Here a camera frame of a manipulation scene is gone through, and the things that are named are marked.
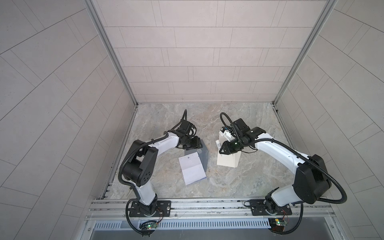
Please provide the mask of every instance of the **gray marble surface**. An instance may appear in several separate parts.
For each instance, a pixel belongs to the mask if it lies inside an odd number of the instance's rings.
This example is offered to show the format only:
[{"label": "gray marble surface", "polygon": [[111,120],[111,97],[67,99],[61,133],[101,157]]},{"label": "gray marble surface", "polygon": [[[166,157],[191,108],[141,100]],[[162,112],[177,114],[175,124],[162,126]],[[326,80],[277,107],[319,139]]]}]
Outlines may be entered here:
[{"label": "gray marble surface", "polygon": [[[277,140],[287,144],[286,137],[270,103],[201,103],[201,104],[142,104],[139,105],[123,156],[136,139],[148,141],[177,124],[184,109],[187,120],[197,127],[209,150],[207,178],[185,185],[179,157],[183,149],[173,148],[157,157],[151,182],[159,198],[171,197],[241,197],[262,196],[276,187],[293,183],[293,174],[268,154],[242,153],[238,167],[216,164],[218,132],[222,127],[220,112],[232,121],[242,118],[249,127],[261,127]],[[109,199],[130,199],[134,194],[128,186],[113,180]]]}]

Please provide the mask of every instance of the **stone-patterned tabletop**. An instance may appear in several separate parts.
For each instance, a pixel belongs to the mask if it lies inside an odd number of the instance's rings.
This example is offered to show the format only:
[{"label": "stone-patterned tabletop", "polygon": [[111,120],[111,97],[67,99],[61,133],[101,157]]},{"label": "stone-patterned tabletop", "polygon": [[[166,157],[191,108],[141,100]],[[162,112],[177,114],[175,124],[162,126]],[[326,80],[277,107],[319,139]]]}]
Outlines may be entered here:
[{"label": "stone-patterned tabletop", "polygon": [[[216,164],[215,141],[223,126],[220,112],[227,113],[232,121],[242,118],[250,128],[261,127],[276,140],[287,144],[270,103],[141,104],[122,157],[134,140],[148,141],[162,136],[164,131],[180,121],[184,109],[188,110],[187,120],[197,127],[196,135],[207,145],[207,178],[185,185],[178,159],[184,155],[184,150],[168,150],[157,157],[151,177],[153,189],[159,198],[264,196],[276,187],[293,183],[293,174],[262,151],[242,153],[236,168]],[[135,198],[128,186],[119,183],[117,175],[110,190],[109,199]]]}]

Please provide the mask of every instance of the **metal corner post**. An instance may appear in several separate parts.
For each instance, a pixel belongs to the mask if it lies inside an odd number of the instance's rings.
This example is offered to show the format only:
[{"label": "metal corner post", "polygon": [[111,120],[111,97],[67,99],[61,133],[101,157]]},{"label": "metal corner post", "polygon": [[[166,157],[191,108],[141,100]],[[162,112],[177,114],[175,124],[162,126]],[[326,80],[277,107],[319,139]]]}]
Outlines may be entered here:
[{"label": "metal corner post", "polygon": [[135,107],[137,107],[137,100],[136,100],[136,98],[132,92],[132,89],[130,88],[130,86],[128,84],[128,80],[125,77],[124,71],[122,70],[122,68],[120,66],[118,58],[117,58],[115,52],[113,51],[113,47],[111,45],[111,42],[108,39],[107,33],[105,32],[105,29],[104,29],[104,27],[100,21],[100,18],[96,12],[96,9],[94,7],[92,0],[83,0],[83,2],[84,2],[85,8],[87,9],[89,16],[91,17],[91,20],[92,20],[97,32],[99,33],[101,41],[103,42],[103,44],[104,44],[104,46],[108,52],[108,55],[111,58],[113,66],[115,67],[121,81],[123,82],[125,89],[128,91],[133,103],[135,104]]},{"label": "metal corner post", "polygon": [[277,103],[280,101],[281,96],[283,95],[284,91],[288,87],[289,83],[291,82],[293,76],[299,69],[301,63],[304,60],[304,57],[307,55],[309,49],[311,48],[312,44],[314,43],[316,37],[319,35],[323,25],[327,21],[329,15],[331,14],[334,5],[336,4],[337,0],[327,0],[325,3],[325,6],[323,7],[323,10],[321,11],[316,23],[314,24],[311,33],[309,34],[307,40],[304,43],[304,46],[301,48],[299,54],[297,55],[297,58],[295,62],[293,63],[293,66],[291,70],[289,71],[287,78],[283,82],[283,85],[281,86],[279,92],[276,95],[276,98],[273,101],[273,104],[276,106]]}]

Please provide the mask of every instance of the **beige tile wall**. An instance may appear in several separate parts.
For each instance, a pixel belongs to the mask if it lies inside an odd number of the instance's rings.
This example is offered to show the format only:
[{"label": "beige tile wall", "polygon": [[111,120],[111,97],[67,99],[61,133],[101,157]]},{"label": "beige tile wall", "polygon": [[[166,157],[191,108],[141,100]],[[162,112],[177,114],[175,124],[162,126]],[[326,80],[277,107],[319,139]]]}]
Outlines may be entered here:
[{"label": "beige tile wall", "polygon": [[382,12],[382,0],[339,0],[277,104],[296,149],[323,156],[346,191],[333,207],[350,240],[384,239]]},{"label": "beige tile wall", "polygon": [[0,239],[75,239],[133,109],[81,0],[0,1]]},{"label": "beige tile wall", "polygon": [[265,102],[325,1],[94,4],[139,102]]}]

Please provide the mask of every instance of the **black mounting plate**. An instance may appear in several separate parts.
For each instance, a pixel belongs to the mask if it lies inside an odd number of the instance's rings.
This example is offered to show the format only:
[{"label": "black mounting plate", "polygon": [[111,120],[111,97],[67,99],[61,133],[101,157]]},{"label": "black mounting plate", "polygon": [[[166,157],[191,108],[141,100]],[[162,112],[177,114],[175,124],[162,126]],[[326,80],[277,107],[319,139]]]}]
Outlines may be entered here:
[{"label": "black mounting plate", "polygon": [[[160,208],[162,210],[163,217],[170,216],[170,201],[157,201],[156,208]],[[149,217],[138,211],[139,206],[137,205],[137,202],[132,203],[131,209],[132,211],[129,211],[129,217]],[[155,211],[151,217],[160,217],[159,211]]]},{"label": "black mounting plate", "polygon": [[[249,204],[254,206],[254,207],[251,207],[252,216],[274,216],[269,214],[263,207],[264,199],[251,199],[249,200]],[[277,215],[284,215],[283,210],[285,211],[286,215],[292,215],[291,207],[289,206],[289,204],[281,207],[278,210]]]}]

